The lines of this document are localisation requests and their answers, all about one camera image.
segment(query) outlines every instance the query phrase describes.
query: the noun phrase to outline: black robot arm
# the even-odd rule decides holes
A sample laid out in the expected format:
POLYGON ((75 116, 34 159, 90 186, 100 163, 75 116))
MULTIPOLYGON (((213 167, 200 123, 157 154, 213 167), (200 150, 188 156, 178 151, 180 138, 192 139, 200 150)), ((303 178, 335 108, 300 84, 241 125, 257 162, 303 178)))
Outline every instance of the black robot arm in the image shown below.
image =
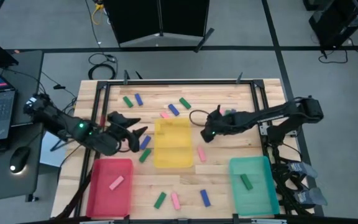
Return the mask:
POLYGON ((117 153, 121 141, 128 140, 129 149, 139 151, 139 137, 147 127, 129 132, 128 127, 140 121, 140 118, 127 119, 123 115, 112 112, 107 121, 111 123, 106 130, 96 123, 78 117, 72 117, 53 105, 46 94, 34 95, 24 106, 24 113, 32 117, 33 122, 41 122, 47 131, 66 141, 73 138, 81 145, 94 149, 106 156, 117 153))
POLYGON ((205 142, 211 142, 215 135, 239 134, 247 131, 258 123, 264 123, 280 118, 288 118, 278 126, 269 126, 267 135, 271 144, 279 144, 286 133, 297 130, 304 123, 317 123, 324 117, 318 100, 294 98, 282 105, 267 108, 257 112, 235 112, 223 116, 220 105, 207 117, 201 135, 205 142))

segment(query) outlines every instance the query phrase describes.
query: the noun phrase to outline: green plastic tray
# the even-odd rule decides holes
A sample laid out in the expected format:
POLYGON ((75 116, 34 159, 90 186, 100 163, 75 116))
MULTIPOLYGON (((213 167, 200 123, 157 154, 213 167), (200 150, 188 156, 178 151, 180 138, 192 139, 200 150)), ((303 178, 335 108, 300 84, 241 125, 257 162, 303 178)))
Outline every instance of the green plastic tray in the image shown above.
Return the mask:
POLYGON ((272 171, 267 157, 233 158, 230 179, 234 204, 239 215, 274 215, 280 213, 272 171), (246 174, 254 187, 247 190, 241 175, 246 174))

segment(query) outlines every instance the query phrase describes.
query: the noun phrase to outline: yellow bin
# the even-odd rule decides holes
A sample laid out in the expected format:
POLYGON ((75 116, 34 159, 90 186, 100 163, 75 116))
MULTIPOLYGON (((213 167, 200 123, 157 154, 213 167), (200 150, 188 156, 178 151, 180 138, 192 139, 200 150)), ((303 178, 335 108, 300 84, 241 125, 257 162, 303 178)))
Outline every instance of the yellow bin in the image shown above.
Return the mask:
POLYGON ((193 165, 193 146, 188 118, 155 120, 154 166, 184 168, 193 165))

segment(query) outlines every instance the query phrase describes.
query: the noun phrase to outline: floor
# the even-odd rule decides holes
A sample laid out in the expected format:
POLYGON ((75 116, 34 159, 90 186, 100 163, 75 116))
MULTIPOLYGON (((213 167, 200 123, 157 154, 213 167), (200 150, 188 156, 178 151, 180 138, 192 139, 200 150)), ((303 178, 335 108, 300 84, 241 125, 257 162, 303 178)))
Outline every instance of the floor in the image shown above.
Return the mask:
MULTIPOLYGON (((93 3, 88 0, 91 9, 93 3)), ((280 46, 316 46, 308 25, 312 12, 302 0, 267 0, 280 46)), ((117 47, 111 27, 103 17, 95 33, 102 47, 117 47)), ((273 46, 261 0, 211 0, 208 27, 216 31, 206 45, 273 46)), ((352 36, 358 45, 358 31, 352 36)), ((75 49, 98 47, 83 1, 5 0, 0 10, 0 45, 5 49, 75 49)), ((196 45, 193 40, 154 38, 131 47, 196 45)), ((317 186, 328 201, 327 217, 358 218, 358 53, 348 51, 346 64, 322 64, 319 51, 287 50, 283 63, 270 50, 202 50, 181 52, 112 52, 119 61, 118 78, 127 70, 134 78, 281 78, 286 92, 294 96, 313 95, 324 111, 319 124, 305 125, 304 133, 317 186)), ((87 80, 91 53, 45 54, 43 71, 76 93, 87 80)), ((338 51, 329 60, 344 60, 338 51)), ((97 70, 99 78, 108 70, 97 70)), ((58 107, 70 102, 70 95, 53 91, 54 84, 42 83, 58 107)), ((56 190, 56 174, 39 176, 35 203, 23 197, 0 200, 0 223, 19 223, 49 218, 56 190)))

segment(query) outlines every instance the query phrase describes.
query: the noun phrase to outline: blue block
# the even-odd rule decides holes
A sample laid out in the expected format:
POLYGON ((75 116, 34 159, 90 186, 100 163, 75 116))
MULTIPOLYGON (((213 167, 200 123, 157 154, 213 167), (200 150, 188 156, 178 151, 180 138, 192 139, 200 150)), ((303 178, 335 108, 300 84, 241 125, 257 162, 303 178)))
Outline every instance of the blue block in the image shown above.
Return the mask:
POLYGON ((168 108, 172 111, 172 113, 175 115, 175 116, 178 116, 179 115, 179 111, 172 105, 168 105, 168 108))
POLYGON ((136 98, 136 101, 137 101, 137 104, 139 106, 142 106, 143 105, 143 101, 142 101, 142 98, 140 97, 140 95, 138 93, 135 94, 135 98, 136 98))
POLYGON ((205 207, 211 206, 211 202, 209 202, 208 194, 206 194, 206 191, 201 190, 200 193, 203 198, 205 207))
POLYGON ((140 145, 140 149, 143 150, 146 148, 147 144, 150 142, 151 137, 150 136, 146 136, 146 138, 143 140, 142 144, 140 145))

